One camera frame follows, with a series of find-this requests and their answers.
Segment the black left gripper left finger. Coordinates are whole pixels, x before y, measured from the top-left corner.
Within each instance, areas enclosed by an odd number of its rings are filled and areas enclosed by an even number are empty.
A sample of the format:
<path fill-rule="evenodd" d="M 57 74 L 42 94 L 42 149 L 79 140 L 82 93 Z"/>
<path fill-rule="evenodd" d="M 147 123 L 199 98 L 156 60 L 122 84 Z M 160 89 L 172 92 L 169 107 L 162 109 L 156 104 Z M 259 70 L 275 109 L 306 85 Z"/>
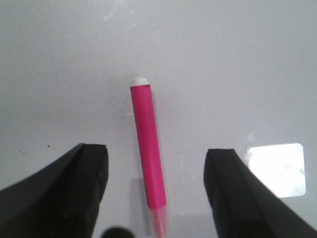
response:
<path fill-rule="evenodd" d="M 1 237 L 90 238 L 107 180 L 106 146 L 78 144 L 1 190 Z"/>

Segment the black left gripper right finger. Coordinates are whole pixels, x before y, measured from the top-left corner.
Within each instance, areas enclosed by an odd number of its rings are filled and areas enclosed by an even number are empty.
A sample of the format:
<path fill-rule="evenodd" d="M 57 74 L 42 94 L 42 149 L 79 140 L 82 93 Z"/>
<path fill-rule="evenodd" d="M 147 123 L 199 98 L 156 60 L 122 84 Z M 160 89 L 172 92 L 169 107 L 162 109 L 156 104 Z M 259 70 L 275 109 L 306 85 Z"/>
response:
<path fill-rule="evenodd" d="M 204 185 L 220 238 L 315 238 L 317 231 L 275 196 L 233 149 L 210 149 Z"/>

